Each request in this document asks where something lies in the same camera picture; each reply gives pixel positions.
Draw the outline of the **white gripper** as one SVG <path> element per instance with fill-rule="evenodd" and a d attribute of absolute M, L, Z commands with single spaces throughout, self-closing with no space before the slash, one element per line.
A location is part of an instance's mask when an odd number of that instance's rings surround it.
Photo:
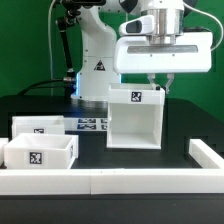
<path fill-rule="evenodd" d="M 211 68 L 211 32 L 187 32 L 175 44 L 152 45 L 146 36 L 121 37 L 115 48 L 114 70 L 120 74 L 148 74 L 153 90 L 155 74 L 168 73 L 165 85 L 169 94 L 173 73 L 208 72 Z"/>

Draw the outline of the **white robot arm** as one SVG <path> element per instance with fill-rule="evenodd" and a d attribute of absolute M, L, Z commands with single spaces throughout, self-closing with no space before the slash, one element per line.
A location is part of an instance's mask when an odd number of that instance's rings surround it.
<path fill-rule="evenodd" d="M 122 74 L 195 73 L 211 68 L 213 34 L 184 29 L 187 0 L 90 0 L 78 17 L 83 65 L 76 96 L 106 101 Z"/>

